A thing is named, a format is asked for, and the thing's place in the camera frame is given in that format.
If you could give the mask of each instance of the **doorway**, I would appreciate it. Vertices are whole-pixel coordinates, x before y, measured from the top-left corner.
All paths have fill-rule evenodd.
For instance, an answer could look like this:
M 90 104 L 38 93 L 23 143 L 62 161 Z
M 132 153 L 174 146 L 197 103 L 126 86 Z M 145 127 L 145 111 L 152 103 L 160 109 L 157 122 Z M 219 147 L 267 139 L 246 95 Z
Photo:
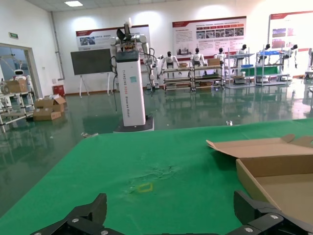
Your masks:
M 32 48 L 0 44 L 0 80 L 9 81 L 15 76 L 14 70 L 19 69 L 31 77 L 34 96 L 42 97 Z

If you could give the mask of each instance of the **exit sign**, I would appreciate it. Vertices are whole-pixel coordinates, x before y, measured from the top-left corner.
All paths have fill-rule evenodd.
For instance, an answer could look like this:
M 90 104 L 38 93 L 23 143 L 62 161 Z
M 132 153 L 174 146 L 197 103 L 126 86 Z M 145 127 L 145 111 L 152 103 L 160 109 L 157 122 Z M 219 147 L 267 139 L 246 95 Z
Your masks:
M 9 36 L 10 36 L 10 38 L 14 38 L 14 39 L 18 39 L 18 38 L 19 38 L 19 36 L 17 35 L 17 33 L 10 33 L 10 32 L 9 32 Z

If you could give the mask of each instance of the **yellow tape piece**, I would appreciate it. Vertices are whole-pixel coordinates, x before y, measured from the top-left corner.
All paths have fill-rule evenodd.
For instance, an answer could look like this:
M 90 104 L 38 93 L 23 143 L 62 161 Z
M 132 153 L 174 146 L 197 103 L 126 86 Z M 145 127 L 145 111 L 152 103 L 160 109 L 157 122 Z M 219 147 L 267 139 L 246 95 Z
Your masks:
M 153 184 L 152 183 L 146 183 L 138 186 L 138 192 L 150 192 L 153 190 Z

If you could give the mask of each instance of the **ceiling light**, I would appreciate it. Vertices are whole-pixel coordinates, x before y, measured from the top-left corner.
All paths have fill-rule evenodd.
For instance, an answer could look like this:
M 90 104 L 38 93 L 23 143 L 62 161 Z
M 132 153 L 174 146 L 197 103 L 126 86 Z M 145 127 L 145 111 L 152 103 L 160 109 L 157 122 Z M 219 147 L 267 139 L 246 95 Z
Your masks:
M 79 1 L 66 1 L 65 4 L 71 7 L 82 6 L 82 4 Z

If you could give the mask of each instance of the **white humanoid robot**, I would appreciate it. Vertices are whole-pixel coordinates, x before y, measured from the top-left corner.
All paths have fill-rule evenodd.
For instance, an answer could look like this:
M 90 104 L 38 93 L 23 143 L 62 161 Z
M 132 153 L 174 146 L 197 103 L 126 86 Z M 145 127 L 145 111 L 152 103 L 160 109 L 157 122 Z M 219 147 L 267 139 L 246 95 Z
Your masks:
M 264 48 L 264 53 L 266 52 L 266 51 L 269 51 L 269 49 L 270 49 L 270 44 L 266 44 L 266 46 L 265 46 L 265 48 Z M 259 57 L 257 58 L 257 60 L 258 60 L 258 65 L 260 66 L 260 67 L 262 67 L 263 66 L 263 63 L 264 63 L 264 65 L 266 65 L 266 64 L 270 64 L 270 55 L 269 56 L 267 56 L 267 55 L 263 55 L 263 49 L 262 50 L 260 50 L 259 51 Z M 257 77 L 257 79 L 256 79 L 256 82 L 268 82 L 268 76 L 261 76 L 261 77 Z
M 10 81 L 23 79 L 27 82 L 27 90 L 30 92 L 33 91 L 33 83 L 31 81 L 31 77 L 29 75 L 27 77 L 24 76 L 23 70 L 14 70 L 14 74 L 15 74 L 15 76 L 11 77 Z M 17 103 L 20 104 L 21 103 L 21 97 L 18 95 L 18 96 L 16 96 L 16 99 L 17 99 L 16 100 Z
M 264 48 L 264 52 L 265 52 L 265 51 L 269 51 L 269 49 L 270 49 L 270 44 L 266 44 L 266 46 L 265 46 L 265 48 Z M 260 53 L 261 53 L 261 55 L 259 56 L 258 63 L 262 66 L 262 64 L 263 64 L 263 55 L 262 55 L 263 49 L 260 50 Z M 267 57 L 268 57 L 268 63 L 267 63 L 267 64 L 269 65 L 269 64 L 270 64 L 270 55 L 269 55 L 269 56 L 267 56 L 267 55 L 264 56 L 264 64 L 266 65 L 266 59 L 267 59 Z
M 288 50 L 284 50 L 283 52 L 285 53 L 285 55 L 283 55 L 282 58 L 279 59 L 282 61 L 282 64 L 283 64 L 281 73 L 289 74 L 289 76 L 280 77 L 280 80 L 281 81 L 292 80 L 291 69 L 289 67 L 290 59 L 294 58 L 294 67 L 297 69 L 298 68 L 298 64 L 297 64 L 298 45 L 295 44 L 292 48 Z
M 164 57 L 163 60 L 162 60 L 162 67 L 161 67 L 161 69 L 163 69 L 165 63 L 166 63 L 166 68 L 167 69 L 173 69 L 174 68 L 174 62 L 176 63 L 177 68 L 179 68 L 178 59 L 176 58 L 176 56 L 172 55 L 172 53 L 170 51 L 168 51 L 167 52 L 167 56 Z
M 236 52 L 236 55 L 242 55 L 242 54 L 247 54 L 248 52 L 246 51 L 246 44 L 243 44 L 243 47 Z M 245 59 L 245 64 L 248 63 L 248 58 L 247 57 L 237 57 L 234 59 L 234 67 L 236 68 L 241 68 L 241 65 L 244 64 L 243 60 Z M 243 73 L 240 70 L 236 70 L 236 75 L 237 76 L 242 76 Z
M 113 71 L 119 82 L 123 122 L 115 132 L 137 132 L 154 130 L 153 117 L 145 115 L 141 64 L 137 43 L 141 43 L 143 62 L 147 67 L 152 86 L 154 83 L 153 58 L 147 37 L 130 33 L 131 20 L 124 24 L 125 33 L 117 30 L 117 37 L 110 38 Z
M 203 54 L 200 53 L 199 48 L 196 48 L 196 53 L 191 55 L 190 57 L 190 67 L 195 67 L 195 66 L 204 66 L 204 56 Z
M 224 71 L 224 64 L 225 64 L 225 57 L 226 54 L 224 53 L 223 48 L 219 49 L 219 53 L 214 55 L 214 59 L 220 59 L 220 65 L 222 66 L 221 70 L 216 70 L 216 73 L 218 73 L 220 76 L 223 76 L 223 71 Z
M 159 69 L 159 63 L 161 60 L 163 60 L 164 56 L 160 55 L 157 59 L 156 62 L 153 64 L 152 68 L 154 68 L 154 72 L 156 75 L 156 79 L 160 80 L 160 74 L 161 74 L 161 70 Z M 159 82 L 155 83 L 156 89 L 160 88 Z

